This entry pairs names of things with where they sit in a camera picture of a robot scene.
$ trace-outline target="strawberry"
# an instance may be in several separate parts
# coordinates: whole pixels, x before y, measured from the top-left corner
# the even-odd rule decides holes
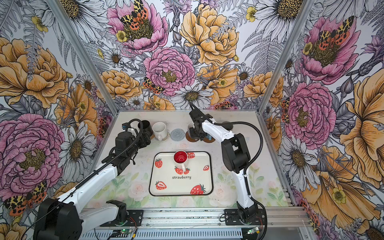
[[[187,155],[188,155],[188,158],[194,158],[195,157],[195,153],[193,153],[193,152],[187,152]]]
[[[204,185],[201,185],[201,184],[193,187],[190,192],[191,195],[202,195],[204,193],[205,193],[205,188],[204,188]]]
[[[161,168],[161,166],[163,166],[163,161],[161,160],[161,158],[156,159],[156,161],[155,161],[155,166],[156,166],[157,168]]]
[[[175,167],[175,171],[177,172],[177,174],[183,174],[183,169]]]
[[[163,189],[166,189],[166,188],[167,188],[167,186],[166,186],[165,183],[159,182],[159,181],[156,182],[156,189],[157,190],[163,190]]]

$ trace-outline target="floral tablecloth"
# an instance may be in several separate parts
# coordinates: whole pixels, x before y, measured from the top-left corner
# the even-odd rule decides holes
[[[111,135],[103,148],[97,166],[114,146],[115,137],[121,132],[121,125],[130,119],[149,120],[151,125],[158,121],[165,122],[168,131],[176,128],[187,129],[191,122],[187,111],[145,111],[121,112],[118,115]],[[245,111],[215,111],[210,114],[218,122],[247,121],[259,126],[254,112]],[[235,125],[234,133],[242,133],[246,138],[251,157],[259,146],[258,135],[248,126]],[[154,197],[149,194],[154,156],[159,152],[206,151],[212,158],[212,173],[214,190],[207,196]],[[108,200],[115,199],[127,204],[128,208],[168,208],[168,207],[235,207],[237,193],[232,173],[227,170],[222,161],[221,145],[218,142],[189,142],[185,138],[165,142],[153,139],[151,144],[140,149],[135,159],[136,165],[130,164],[118,177],[102,188],[88,203],[88,208],[100,207]],[[259,158],[250,166],[250,185],[253,197],[265,206],[287,206],[287,202],[274,168],[268,148],[264,145]]]

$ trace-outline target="strawberry tray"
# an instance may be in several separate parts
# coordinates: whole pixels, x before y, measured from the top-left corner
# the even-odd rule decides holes
[[[149,193],[155,197],[209,195],[213,191],[211,156],[187,152],[186,170],[175,166],[175,152],[160,152],[153,161]]]

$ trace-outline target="orange flower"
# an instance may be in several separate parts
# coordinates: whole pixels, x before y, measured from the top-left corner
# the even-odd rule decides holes
[[[18,102],[23,94],[34,96],[49,108],[68,93],[67,73],[48,49],[39,46],[37,65],[28,76],[29,47],[21,39],[10,43],[0,38],[0,96],[12,96],[8,104]]]
[[[26,226],[20,226],[18,223],[13,224],[12,227],[10,227],[7,223],[0,223],[0,239],[25,240],[25,231]]]
[[[169,100],[165,98],[159,98],[156,95],[154,95],[153,98],[149,99],[149,104],[144,102],[144,109],[152,109],[152,107],[160,110],[175,109],[175,107]]]
[[[361,218],[362,226],[358,233],[363,233],[369,228],[368,220],[380,218],[380,211],[375,210],[376,205],[363,196],[366,195],[359,182],[352,181],[356,171],[352,162],[348,161],[337,147],[322,146],[320,157],[324,161],[324,169],[315,171],[320,179],[320,185],[314,189],[302,192],[311,208],[322,214],[328,220],[336,217],[336,226],[343,228],[355,218]]]
[[[71,97],[60,98],[55,109],[57,124],[72,125],[78,130],[81,122],[88,123],[88,130],[97,135],[97,113],[94,101],[86,95],[81,84],[77,84],[76,90],[71,87]]]
[[[110,70],[102,72],[101,79],[113,99],[120,96],[128,100],[142,94],[140,83],[123,71]],[[99,90],[96,93],[99,98],[104,99]]]
[[[214,94],[210,96],[212,98],[211,105],[224,101],[231,95],[230,91],[233,93],[236,90],[236,83],[240,83],[237,68],[232,68],[231,70],[222,68],[220,70],[218,66],[210,65],[201,68],[196,75],[202,81],[209,81],[205,89],[213,89],[212,92]]]
[[[69,190],[71,190],[77,184],[78,184],[78,182],[69,182],[67,184],[64,184],[64,185],[60,186],[59,189],[57,189],[55,191],[55,194],[53,195],[52,199],[58,198],[60,195],[68,192]]]
[[[266,126],[268,128],[269,136],[272,138],[273,145],[275,146],[275,150],[279,150],[280,144],[281,144],[281,119],[277,118],[276,116],[274,118],[270,117],[266,121]]]
[[[218,15],[209,5],[200,4],[197,16],[191,11],[184,15],[180,34],[188,40],[185,45],[196,46],[200,51],[200,63],[224,66],[236,55],[239,32],[233,27],[218,37],[212,35],[227,23],[227,17]]]
[[[248,84],[244,87],[244,96],[246,98],[253,97],[256,98],[258,96],[263,96],[265,93],[265,89],[267,88],[269,81],[272,77],[272,71],[267,72],[266,74],[260,73],[258,76],[254,76],[250,79],[251,84]],[[279,77],[279,81],[277,85],[273,89],[273,93],[269,102],[272,104],[274,108],[279,105],[280,100],[283,98],[283,77]]]
[[[357,115],[354,128],[340,135],[345,153],[353,158],[353,169],[362,181],[380,187],[384,181],[384,69],[358,81],[354,89],[354,105],[348,110]]]

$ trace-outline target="wall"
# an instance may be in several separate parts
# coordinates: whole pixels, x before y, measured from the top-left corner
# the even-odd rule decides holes
[[[318,238],[383,239],[384,1],[316,5],[263,115]]]
[[[72,2],[107,19],[86,23]],[[146,13],[133,24],[133,1],[72,2],[62,1],[64,9],[94,46],[93,61],[107,66],[101,77],[119,108],[162,110],[189,108],[187,100],[201,109],[256,109],[303,1],[143,0]],[[284,17],[275,18],[278,11]]]
[[[0,238],[29,239],[36,207],[84,179],[112,118],[47,5],[0,5]]]

